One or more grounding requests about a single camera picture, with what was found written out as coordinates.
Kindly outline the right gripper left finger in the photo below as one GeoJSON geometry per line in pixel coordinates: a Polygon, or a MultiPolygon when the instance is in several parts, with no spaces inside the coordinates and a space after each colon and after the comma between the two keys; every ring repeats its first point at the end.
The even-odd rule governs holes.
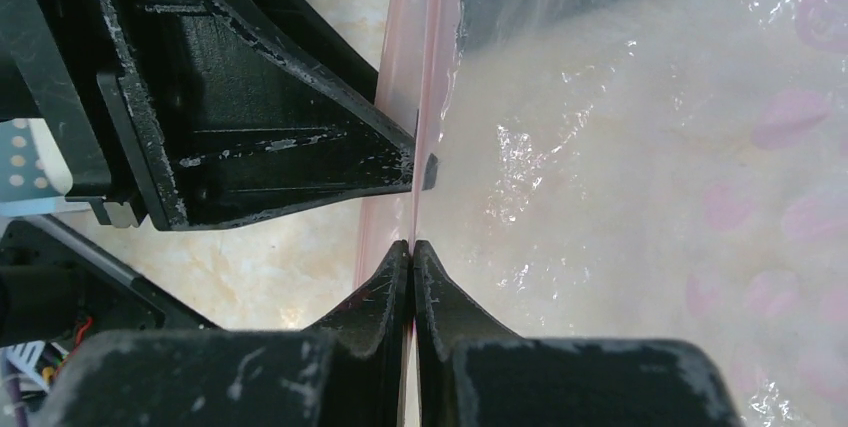
{"type": "Polygon", "coordinates": [[[305,328],[332,338],[320,426],[401,426],[410,346],[409,243],[390,245],[374,274],[305,328]]]}

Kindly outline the clear zip top bag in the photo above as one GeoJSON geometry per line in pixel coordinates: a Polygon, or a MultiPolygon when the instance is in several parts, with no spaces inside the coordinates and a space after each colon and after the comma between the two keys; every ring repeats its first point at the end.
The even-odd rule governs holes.
{"type": "Polygon", "coordinates": [[[369,201],[527,336],[701,347],[750,426],[847,422],[847,0],[390,0],[369,201]]]}

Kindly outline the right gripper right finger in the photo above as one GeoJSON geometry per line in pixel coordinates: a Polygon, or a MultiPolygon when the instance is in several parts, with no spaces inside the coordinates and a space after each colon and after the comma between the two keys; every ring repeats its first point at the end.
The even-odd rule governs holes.
{"type": "Polygon", "coordinates": [[[421,424],[472,426],[479,396],[466,371],[467,346],[519,335],[450,278],[430,242],[415,242],[411,272],[421,424]]]}

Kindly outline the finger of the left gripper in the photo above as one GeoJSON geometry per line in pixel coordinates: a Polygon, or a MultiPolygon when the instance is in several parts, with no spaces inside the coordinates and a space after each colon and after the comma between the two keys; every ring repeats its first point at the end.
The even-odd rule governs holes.
{"type": "Polygon", "coordinates": [[[427,163],[425,165],[425,171],[422,181],[423,190],[430,190],[435,186],[438,176],[438,168],[439,159],[434,154],[430,154],[427,158],[427,163]]]}
{"type": "Polygon", "coordinates": [[[305,0],[97,0],[98,82],[149,220],[228,229],[411,189],[377,73],[305,0]]]}

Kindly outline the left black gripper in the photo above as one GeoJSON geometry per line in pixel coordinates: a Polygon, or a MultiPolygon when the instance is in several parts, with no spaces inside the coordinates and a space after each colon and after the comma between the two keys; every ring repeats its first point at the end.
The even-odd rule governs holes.
{"type": "Polygon", "coordinates": [[[128,228],[142,223],[143,199],[112,116],[117,78],[95,0],[1,0],[1,118],[30,122],[36,187],[128,228]]]}

